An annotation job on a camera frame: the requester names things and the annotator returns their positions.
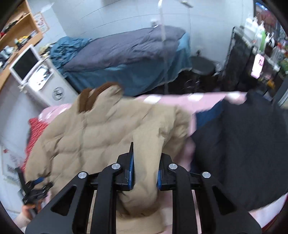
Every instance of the white tile wall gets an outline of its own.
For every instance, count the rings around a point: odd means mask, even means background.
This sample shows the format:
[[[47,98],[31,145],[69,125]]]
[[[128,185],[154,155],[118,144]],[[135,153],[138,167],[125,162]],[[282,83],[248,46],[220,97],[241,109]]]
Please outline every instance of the white tile wall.
[[[159,20],[158,0],[50,1],[65,33],[72,37],[103,37],[150,27],[151,20]],[[163,0],[165,24],[190,33],[193,52],[203,48],[204,56],[223,61],[231,30],[244,24],[248,14],[253,14],[253,0],[189,2],[194,6],[192,9],[178,0]]]
[[[29,96],[20,93],[17,86],[17,81],[10,76],[0,92],[0,143],[25,157],[28,120],[37,117],[42,109]],[[22,202],[17,194],[19,189],[19,186],[5,181],[0,172],[0,200],[12,218],[21,211]]]
[[[78,2],[78,0],[69,1],[69,5],[73,5],[73,2]],[[52,9],[53,3],[49,0],[28,0],[28,4],[31,8],[33,14],[41,12],[49,30],[44,33],[43,39],[36,45],[36,49],[48,44],[54,43],[59,40],[61,37],[65,37],[66,33],[64,32],[62,25],[59,23],[59,20]]]

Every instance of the poster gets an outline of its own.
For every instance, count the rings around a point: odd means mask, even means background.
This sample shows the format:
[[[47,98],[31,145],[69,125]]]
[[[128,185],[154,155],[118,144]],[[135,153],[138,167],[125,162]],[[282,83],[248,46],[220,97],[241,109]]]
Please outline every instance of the poster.
[[[24,160],[25,158],[10,151],[5,146],[1,146],[2,174],[4,175],[6,181],[20,184],[16,168],[21,167]]]
[[[49,26],[47,25],[41,12],[38,12],[34,15],[34,20],[42,33],[45,33],[49,30]]]

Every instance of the folded clothes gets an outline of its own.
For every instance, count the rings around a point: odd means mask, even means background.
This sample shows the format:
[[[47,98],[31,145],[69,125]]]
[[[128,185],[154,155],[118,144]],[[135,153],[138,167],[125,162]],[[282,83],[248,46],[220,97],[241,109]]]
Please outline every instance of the folded clothes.
[[[247,209],[288,192],[288,135],[282,110],[248,92],[241,105],[222,101],[223,112],[192,135],[201,171],[212,173]]]

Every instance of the pink cloth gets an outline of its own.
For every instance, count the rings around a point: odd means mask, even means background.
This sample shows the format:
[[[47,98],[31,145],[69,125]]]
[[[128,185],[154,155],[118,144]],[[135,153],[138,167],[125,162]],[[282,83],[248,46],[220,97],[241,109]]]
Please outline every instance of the pink cloth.
[[[38,119],[49,124],[52,122],[53,119],[56,118],[57,115],[69,109],[71,106],[72,104],[62,104],[60,106],[49,106],[40,113],[40,115],[38,116]]]
[[[218,93],[194,93],[187,95],[142,95],[138,100],[143,100],[148,103],[161,103],[165,105],[181,106],[187,112],[191,113],[192,119],[189,128],[189,134],[192,135],[196,130],[196,118],[194,113],[211,109],[217,102],[222,99],[227,99],[231,103],[241,104],[246,100],[246,93],[241,92],[218,92]],[[56,107],[48,107],[39,115],[39,119],[47,123],[69,109],[71,104],[63,104]],[[183,151],[175,158],[174,162],[184,167],[187,171],[190,170],[190,162],[194,154],[194,142],[188,138]],[[256,219],[261,227],[267,225],[282,209],[285,204],[287,194],[283,195],[272,204],[258,210],[250,211],[250,214]],[[165,216],[166,230],[162,234],[172,233],[172,192],[161,192],[159,201],[161,202],[162,211]],[[198,233],[201,233],[199,213],[196,210]]]

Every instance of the monitor screen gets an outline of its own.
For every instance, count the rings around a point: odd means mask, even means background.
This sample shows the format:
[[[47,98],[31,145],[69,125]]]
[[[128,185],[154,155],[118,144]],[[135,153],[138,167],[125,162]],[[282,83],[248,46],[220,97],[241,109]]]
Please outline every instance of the monitor screen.
[[[29,49],[25,54],[15,63],[13,69],[23,80],[28,72],[35,66],[38,62],[38,58],[35,57],[32,50]]]

